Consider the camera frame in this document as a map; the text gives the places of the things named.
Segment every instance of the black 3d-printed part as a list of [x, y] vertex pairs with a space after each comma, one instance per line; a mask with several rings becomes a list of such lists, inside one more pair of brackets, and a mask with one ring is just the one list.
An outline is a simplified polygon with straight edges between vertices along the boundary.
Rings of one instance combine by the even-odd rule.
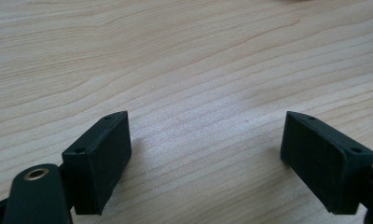
[[56, 165], [36, 165], [14, 178], [4, 223], [72, 223]]
[[79, 215], [101, 214], [131, 157], [128, 113], [100, 119], [63, 154], [71, 178], [72, 204]]
[[281, 157], [329, 212], [356, 213], [372, 150], [314, 117], [287, 112]]

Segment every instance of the black clamp jaw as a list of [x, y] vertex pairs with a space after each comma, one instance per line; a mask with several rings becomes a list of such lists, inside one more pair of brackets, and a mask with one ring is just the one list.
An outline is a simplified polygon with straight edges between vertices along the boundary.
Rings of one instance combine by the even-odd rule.
[[62, 153], [63, 164], [41, 164], [18, 174], [0, 202], [0, 223], [73, 223], [100, 215], [131, 157], [128, 113], [97, 121]]
[[373, 151], [324, 122], [287, 112], [281, 158], [305, 182], [326, 209], [354, 215], [367, 208], [373, 224]]

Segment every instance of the black plastic block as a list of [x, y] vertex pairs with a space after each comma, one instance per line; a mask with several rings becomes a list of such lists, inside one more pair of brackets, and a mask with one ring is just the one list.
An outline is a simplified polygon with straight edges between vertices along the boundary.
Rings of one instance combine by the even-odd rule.
[[63, 154], [79, 215], [101, 214], [131, 157], [128, 113], [105, 116]]
[[281, 157], [329, 212], [356, 213], [372, 150], [314, 117], [287, 112]]

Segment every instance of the wood grain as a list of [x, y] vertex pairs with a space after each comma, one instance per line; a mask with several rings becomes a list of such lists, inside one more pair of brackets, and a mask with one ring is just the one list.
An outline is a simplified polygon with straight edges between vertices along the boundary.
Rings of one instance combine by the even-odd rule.
[[279, 150], [287, 110], [373, 149], [373, 0], [0, 1], [0, 200], [120, 110], [131, 162], [75, 223], [362, 223]]

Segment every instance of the wooden table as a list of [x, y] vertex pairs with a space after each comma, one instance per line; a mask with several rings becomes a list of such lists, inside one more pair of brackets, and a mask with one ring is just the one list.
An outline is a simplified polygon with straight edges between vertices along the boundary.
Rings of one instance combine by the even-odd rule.
[[362, 223], [279, 151], [287, 110], [373, 150], [373, 0], [0, 1], [0, 200], [121, 110], [131, 161], [75, 223]]

